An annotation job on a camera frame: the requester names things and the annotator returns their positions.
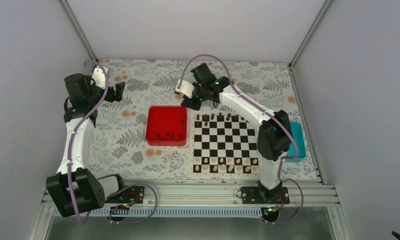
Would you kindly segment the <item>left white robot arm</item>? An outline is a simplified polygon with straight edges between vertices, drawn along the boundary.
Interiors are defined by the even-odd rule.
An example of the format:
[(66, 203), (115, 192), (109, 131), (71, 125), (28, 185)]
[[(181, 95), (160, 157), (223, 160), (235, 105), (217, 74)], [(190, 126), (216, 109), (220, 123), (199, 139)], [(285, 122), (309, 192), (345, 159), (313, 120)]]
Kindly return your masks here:
[(92, 75), (76, 73), (64, 79), (68, 98), (64, 102), (66, 144), (56, 174), (46, 179), (46, 189), (64, 218), (104, 206), (107, 197), (119, 203), (127, 188), (119, 174), (96, 178), (88, 169), (98, 104), (119, 102), (125, 83), (108, 84), (108, 68), (97, 66)]

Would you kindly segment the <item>aluminium front rail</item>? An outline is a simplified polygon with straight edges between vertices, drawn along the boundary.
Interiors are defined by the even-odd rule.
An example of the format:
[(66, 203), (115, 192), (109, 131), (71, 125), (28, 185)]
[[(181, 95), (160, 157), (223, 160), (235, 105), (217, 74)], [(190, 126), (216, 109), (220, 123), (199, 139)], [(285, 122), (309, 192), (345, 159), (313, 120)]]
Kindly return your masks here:
[[(239, 207), (236, 196), (241, 187), (253, 187), (256, 180), (124, 180), (126, 185), (148, 184), (157, 193), (160, 207)], [(318, 181), (298, 180), (304, 195), (305, 207), (338, 207), (340, 201), (334, 185)]]

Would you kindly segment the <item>teal plastic tray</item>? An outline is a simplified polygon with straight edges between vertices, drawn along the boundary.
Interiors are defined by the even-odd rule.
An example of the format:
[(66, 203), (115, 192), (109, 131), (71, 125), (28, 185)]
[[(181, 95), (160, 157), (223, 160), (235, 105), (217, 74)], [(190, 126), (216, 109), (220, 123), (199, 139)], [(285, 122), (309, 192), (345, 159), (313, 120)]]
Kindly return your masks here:
[(295, 140), (297, 145), (298, 154), (296, 158), (287, 159), (287, 163), (299, 163), (304, 160), (307, 156), (306, 148), (305, 148), (305, 141), (302, 126), (299, 122), (291, 121), (290, 122), (291, 130), (292, 130), (292, 137)]

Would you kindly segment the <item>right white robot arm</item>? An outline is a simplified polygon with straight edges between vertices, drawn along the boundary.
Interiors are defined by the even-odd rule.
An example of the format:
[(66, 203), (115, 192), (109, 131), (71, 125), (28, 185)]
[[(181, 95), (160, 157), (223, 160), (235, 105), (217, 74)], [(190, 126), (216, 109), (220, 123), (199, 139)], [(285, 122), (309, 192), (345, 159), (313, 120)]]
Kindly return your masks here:
[(213, 101), (231, 108), (254, 126), (257, 149), (264, 158), (258, 196), (263, 203), (270, 204), (282, 187), (283, 161), (294, 143), (288, 114), (262, 106), (240, 90), (229, 75), (216, 78), (205, 63), (192, 69), (191, 74), (195, 82), (180, 77), (175, 87), (176, 94), (184, 95), (183, 107), (197, 111), (202, 102)]

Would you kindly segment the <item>aluminium corner post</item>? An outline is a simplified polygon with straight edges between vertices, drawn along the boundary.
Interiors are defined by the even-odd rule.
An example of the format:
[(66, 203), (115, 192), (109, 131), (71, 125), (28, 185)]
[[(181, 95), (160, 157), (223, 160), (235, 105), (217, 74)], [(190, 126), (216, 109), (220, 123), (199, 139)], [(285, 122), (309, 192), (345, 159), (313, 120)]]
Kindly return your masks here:
[(67, 0), (58, 0), (58, 2), (61, 4), (63, 7), (65, 14), (69, 18), (72, 27), (74, 28), (76, 35), (78, 36), (79, 40), (81, 41), (86, 53), (88, 54), (89, 58), (91, 60), (98, 60), (98, 57), (94, 53), (85, 33), (83, 32), (83, 29), (81, 25), (79, 24), (75, 13), (73, 12), (69, 2)]
[(298, 47), (295, 55), (293, 56), (291, 62), (289, 63), (289, 68), (292, 71), (296, 65), (296, 63), (298, 62), (299, 58), (301, 57), (304, 49), (306, 48), (308, 42), (310, 41), (310, 39), (312, 38), (314, 32), (316, 31), (317, 27), (319, 26), (319, 24), (321, 23), (321, 21), (323, 20), (323, 18), (326, 15), (326, 12), (329, 10), (329, 8), (331, 7), (333, 3), (333, 0), (325, 0), (320, 8), (320, 10), (318, 11), (316, 17), (314, 18), (311, 26), (309, 27), (305, 37), (303, 38), (300, 46)]

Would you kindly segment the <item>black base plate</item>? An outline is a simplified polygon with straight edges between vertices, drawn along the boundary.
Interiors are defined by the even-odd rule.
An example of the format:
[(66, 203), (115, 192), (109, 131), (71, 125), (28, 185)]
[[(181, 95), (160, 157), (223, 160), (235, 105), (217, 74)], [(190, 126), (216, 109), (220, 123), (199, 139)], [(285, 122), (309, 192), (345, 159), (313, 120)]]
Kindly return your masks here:
[(290, 198), (288, 189), (280, 187), (272, 197), (263, 198), (256, 186), (241, 187), (241, 199), (245, 205), (265, 205), (265, 204), (289, 204)]
[(108, 198), (106, 204), (120, 204), (120, 205), (133, 205), (142, 204), (144, 197), (144, 186), (136, 185), (126, 189), (124, 192), (118, 195)]

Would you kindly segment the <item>right aluminium corner post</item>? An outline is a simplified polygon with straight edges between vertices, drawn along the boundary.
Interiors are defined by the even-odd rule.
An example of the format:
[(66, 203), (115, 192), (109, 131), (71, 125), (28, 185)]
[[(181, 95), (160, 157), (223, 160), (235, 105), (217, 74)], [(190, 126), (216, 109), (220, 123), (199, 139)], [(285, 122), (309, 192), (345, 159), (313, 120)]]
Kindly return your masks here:
[(291, 62), (289, 63), (289, 68), (292, 71), (296, 65), (296, 63), (298, 62), (299, 58), (301, 57), (304, 49), (306, 48), (308, 42), (310, 41), (310, 39), (312, 38), (314, 32), (316, 31), (317, 27), (319, 26), (319, 24), (321, 23), (321, 21), (323, 20), (323, 18), (326, 15), (326, 12), (329, 10), (329, 8), (331, 7), (333, 3), (333, 0), (325, 0), (320, 8), (320, 10), (318, 11), (316, 17), (314, 18), (311, 26), (309, 27), (305, 37), (303, 38), (300, 46), (298, 47), (295, 55), (293, 56)]

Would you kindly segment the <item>black white chessboard mat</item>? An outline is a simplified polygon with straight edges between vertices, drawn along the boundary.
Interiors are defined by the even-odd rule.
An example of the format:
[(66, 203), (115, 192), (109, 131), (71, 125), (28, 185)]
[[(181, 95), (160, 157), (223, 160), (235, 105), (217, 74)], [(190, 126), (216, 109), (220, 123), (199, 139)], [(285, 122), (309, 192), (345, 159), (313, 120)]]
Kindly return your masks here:
[[(224, 121), (217, 121), (215, 113), (191, 113), (189, 131), (189, 174), (199, 178), (233, 180), (258, 179), (262, 157), (258, 152), (256, 131), (244, 117), (223, 113)], [(231, 120), (226, 121), (227, 114)], [(212, 158), (224, 158), (225, 164), (212, 165)], [(227, 166), (234, 165), (234, 173)]]

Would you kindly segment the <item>red plastic tray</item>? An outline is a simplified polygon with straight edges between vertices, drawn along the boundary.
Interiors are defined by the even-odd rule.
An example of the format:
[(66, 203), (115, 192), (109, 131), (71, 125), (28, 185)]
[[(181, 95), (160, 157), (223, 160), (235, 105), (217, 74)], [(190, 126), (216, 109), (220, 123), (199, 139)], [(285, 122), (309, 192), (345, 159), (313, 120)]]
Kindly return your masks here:
[(157, 105), (148, 112), (146, 142), (150, 146), (182, 147), (187, 143), (187, 109)]

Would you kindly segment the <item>left aluminium corner post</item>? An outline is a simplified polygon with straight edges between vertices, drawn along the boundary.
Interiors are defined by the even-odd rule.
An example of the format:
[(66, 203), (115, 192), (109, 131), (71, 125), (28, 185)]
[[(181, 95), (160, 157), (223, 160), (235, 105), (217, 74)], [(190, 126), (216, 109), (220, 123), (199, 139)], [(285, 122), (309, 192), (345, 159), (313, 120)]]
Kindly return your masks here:
[(85, 33), (83, 32), (83, 29), (81, 25), (79, 24), (75, 13), (73, 12), (69, 2), (67, 0), (58, 0), (58, 2), (61, 4), (63, 7), (65, 14), (69, 18), (72, 27), (74, 28), (76, 35), (78, 36), (79, 40), (81, 41), (86, 53), (88, 54), (89, 58), (91, 60), (98, 60), (98, 57), (94, 53)]

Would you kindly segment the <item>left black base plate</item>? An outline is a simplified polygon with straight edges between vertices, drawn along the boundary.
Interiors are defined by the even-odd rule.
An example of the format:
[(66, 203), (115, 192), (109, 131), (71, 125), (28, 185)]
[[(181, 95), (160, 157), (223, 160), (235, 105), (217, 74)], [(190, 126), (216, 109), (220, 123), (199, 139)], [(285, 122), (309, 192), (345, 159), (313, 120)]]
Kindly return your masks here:
[(144, 186), (136, 185), (126, 189), (124, 192), (118, 195), (108, 198), (106, 204), (120, 204), (120, 205), (133, 205), (142, 204), (144, 197)]

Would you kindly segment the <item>dark wooden king piece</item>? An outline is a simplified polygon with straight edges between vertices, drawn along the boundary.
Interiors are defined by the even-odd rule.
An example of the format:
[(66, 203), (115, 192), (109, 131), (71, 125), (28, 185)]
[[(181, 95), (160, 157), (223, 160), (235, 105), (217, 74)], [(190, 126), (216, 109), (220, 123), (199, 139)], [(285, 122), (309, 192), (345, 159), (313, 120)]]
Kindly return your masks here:
[(218, 122), (223, 122), (224, 121), (224, 116), (222, 115), (221, 112), (217, 115), (217, 121)]

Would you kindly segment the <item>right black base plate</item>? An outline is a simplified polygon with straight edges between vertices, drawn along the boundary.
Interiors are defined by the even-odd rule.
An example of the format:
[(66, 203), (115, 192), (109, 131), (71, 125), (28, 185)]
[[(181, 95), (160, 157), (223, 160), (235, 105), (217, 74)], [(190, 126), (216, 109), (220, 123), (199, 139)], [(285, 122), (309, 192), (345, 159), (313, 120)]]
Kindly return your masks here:
[(280, 187), (272, 197), (263, 198), (256, 186), (241, 187), (241, 199), (245, 205), (265, 205), (265, 204), (289, 204), (290, 198), (288, 189)]

